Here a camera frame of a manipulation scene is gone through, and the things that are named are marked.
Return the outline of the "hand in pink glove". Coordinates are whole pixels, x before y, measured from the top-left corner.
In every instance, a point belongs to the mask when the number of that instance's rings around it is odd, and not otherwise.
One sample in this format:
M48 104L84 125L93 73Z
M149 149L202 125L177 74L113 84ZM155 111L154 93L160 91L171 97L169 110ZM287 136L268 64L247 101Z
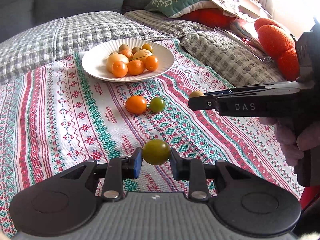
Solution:
M287 126L280 124L276 118L259 118L263 125L275 125L276 141L280 143L281 150L289 166L296 166L304 157L304 151L319 146L319 121L314 122L299 135Z

